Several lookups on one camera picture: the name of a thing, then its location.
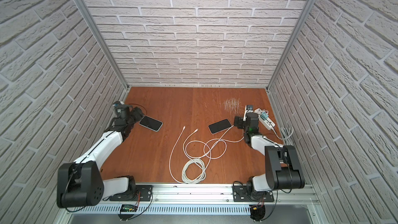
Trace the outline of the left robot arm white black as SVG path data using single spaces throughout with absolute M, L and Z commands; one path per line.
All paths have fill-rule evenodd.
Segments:
M 139 107 L 116 101 L 116 116 L 99 140 L 83 155 L 58 169 L 57 206 L 76 212 L 103 199 L 133 200 L 138 195 L 133 176 L 103 180 L 100 169 L 112 152 L 129 136 L 144 113 Z

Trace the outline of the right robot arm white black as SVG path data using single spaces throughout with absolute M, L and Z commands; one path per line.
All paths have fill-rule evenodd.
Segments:
M 293 190 L 305 186 L 305 177 L 292 145 L 275 143 L 259 132 L 259 115 L 247 112 L 234 118 L 234 126 L 244 131 L 244 141 L 264 155 L 265 173 L 249 178 L 247 194 L 254 198 L 272 190 Z

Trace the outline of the phone with pink case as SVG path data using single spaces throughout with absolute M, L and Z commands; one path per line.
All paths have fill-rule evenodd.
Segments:
M 221 131 L 227 130 L 231 127 L 231 123 L 228 119 L 223 119 L 221 121 L 217 121 L 215 123 L 212 123 L 208 126 L 211 134 L 216 134 Z

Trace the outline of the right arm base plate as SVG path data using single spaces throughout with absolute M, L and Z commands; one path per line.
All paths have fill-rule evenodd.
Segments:
M 271 191 L 255 191 L 250 185 L 249 187 L 240 181 L 232 184 L 232 195 L 234 202 L 274 202 L 274 196 Z

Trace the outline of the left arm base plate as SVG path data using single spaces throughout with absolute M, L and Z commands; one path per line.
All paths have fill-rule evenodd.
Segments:
M 110 201 L 142 201 L 150 202 L 152 197 L 153 185 L 138 185 L 135 189 L 129 189 L 128 191 L 114 196 L 109 197 Z

